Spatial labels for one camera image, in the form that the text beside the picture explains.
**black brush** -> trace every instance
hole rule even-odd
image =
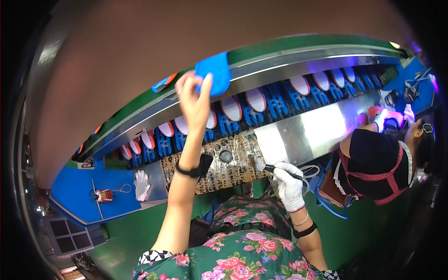
[[[254,155],[249,155],[249,163],[257,171],[266,170],[271,173],[274,173],[275,166],[264,163],[263,160],[259,157],[256,157]],[[303,180],[302,176],[300,176],[300,175],[292,174],[291,172],[288,172],[288,174],[291,175],[291,177],[294,179]]]

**black armband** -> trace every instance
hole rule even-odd
[[[210,155],[201,155],[201,159],[199,160],[199,166],[197,168],[192,168],[190,171],[182,170],[179,167],[179,162],[176,163],[176,170],[184,175],[188,175],[192,178],[199,178],[207,175],[208,169],[213,161],[213,157]]]
[[[307,236],[308,234],[312,233],[315,229],[317,228],[317,225],[315,222],[313,222],[313,225],[310,226],[308,229],[305,229],[301,232],[298,232],[297,230],[294,229],[293,227],[293,234],[294,236],[299,239],[301,237]]]

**green floral shirt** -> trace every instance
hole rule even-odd
[[[283,205],[272,198],[232,197],[216,212],[212,225],[287,223]],[[217,233],[202,246],[134,269],[135,280],[298,280],[322,279],[290,240],[256,229]]]

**black shirt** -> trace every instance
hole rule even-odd
[[[364,174],[381,174],[391,171],[397,164],[399,142],[391,135],[371,132],[365,129],[355,129],[350,142],[350,159],[347,164],[349,172]],[[335,152],[332,163],[333,174],[339,163],[338,151]],[[408,187],[409,163],[408,156],[403,150],[400,164],[394,172],[398,189]],[[356,195],[356,192],[348,185],[347,176],[342,165],[339,167],[337,179],[340,186],[348,195]],[[363,195],[372,196],[374,200],[381,200],[393,191],[386,180],[365,181],[354,176],[349,176],[351,186]]]

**white glove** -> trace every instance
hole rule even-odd
[[[151,185],[148,184],[148,174],[146,174],[144,170],[138,170],[135,173],[134,185],[135,185],[135,199],[140,202],[145,201],[147,192],[151,187]]]
[[[280,199],[288,212],[295,212],[305,206],[302,197],[302,180],[294,179],[288,172],[303,176],[302,170],[284,162],[270,162],[275,166],[273,180],[278,182]]]
[[[378,125],[378,133],[383,133],[384,130],[384,120],[388,117],[387,109],[383,109],[379,115],[376,115],[373,122]]]
[[[404,111],[403,115],[405,117],[405,120],[408,121],[409,126],[414,124],[415,115],[414,115],[414,112],[412,111],[411,104],[406,104],[405,111]]]

